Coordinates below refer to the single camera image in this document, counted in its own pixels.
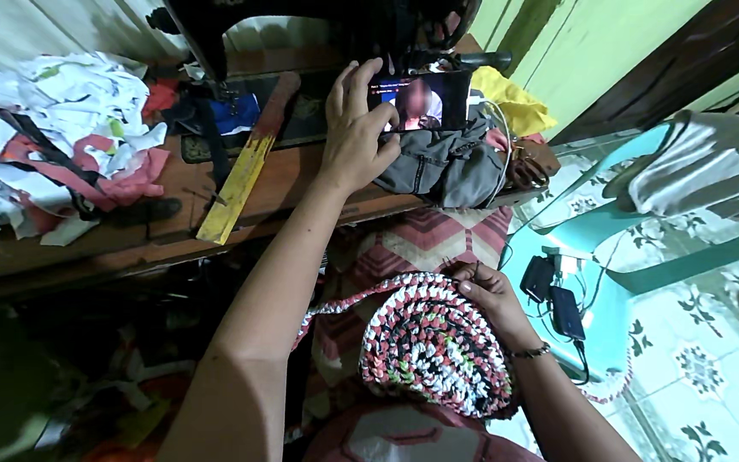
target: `wrist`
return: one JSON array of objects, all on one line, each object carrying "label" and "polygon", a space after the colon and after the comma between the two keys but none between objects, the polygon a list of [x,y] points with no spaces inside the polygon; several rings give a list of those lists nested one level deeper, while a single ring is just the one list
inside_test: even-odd
[{"label": "wrist", "polygon": [[323,195],[334,200],[346,202],[347,197],[352,194],[343,182],[339,183],[329,175],[319,173],[307,188],[307,194]]},{"label": "wrist", "polygon": [[544,346],[544,341],[540,339],[528,321],[525,326],[513,326],[512,329],[508,330],[496,327],[496,332],[504,346],[510,351],[521,352],[529,349],[539,349]]}]

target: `gray cloth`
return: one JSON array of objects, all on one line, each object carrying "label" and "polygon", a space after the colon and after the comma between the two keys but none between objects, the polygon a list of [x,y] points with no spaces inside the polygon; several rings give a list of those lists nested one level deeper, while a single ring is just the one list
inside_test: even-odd
[{"label": "gray cloth", "polygon": [[676,114],[664,148],[629,183],[640,213],[739,215],[739,115]]},{"label": "gray cloth", "polygon": [[482,111],[483,104],[471,106],[463,130],[402,133],[401,156],[375,184],[391,193],[422,196],[441,207],[486,207],[505,180],[503,162],[485,141],[494,123]]}]

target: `wooden ruler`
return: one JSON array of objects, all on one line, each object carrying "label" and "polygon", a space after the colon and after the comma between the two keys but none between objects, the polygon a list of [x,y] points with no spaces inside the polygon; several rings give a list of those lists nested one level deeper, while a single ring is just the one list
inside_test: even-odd
[{"label": "wooden ruler", "polygon": [[267,153],[272,149],[278,130],[284,122],[287,101],[298,91],[302,79],[296,72],[282,72],[259,120],[255,123],[247,144],[232,166],[232,171],[199,228],[196,238],[209,243],[227,243],[232,228],[261,173]]}]

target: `hand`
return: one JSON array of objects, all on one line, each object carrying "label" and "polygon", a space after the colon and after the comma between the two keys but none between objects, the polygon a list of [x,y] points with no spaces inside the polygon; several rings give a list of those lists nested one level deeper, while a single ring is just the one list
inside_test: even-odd
[{"label": "hand", "polygon": [[508,349],[524,351],[543,346],[504,273],[470,263],[459,269],[454,278],[461,281],[458,284],[461,293],[485,311],[487,320]]},{"label": "hand", "polygon": [[358,67],[353,61],[335,80],[327,98],[327,144],[319,179],[350,195],[375,179],[401,153],[398,135],[380,149],[378,136],[384,126],[398,124],[398,111],[390,103],[367,109],[370,79],[381,69],[381,58]]}]

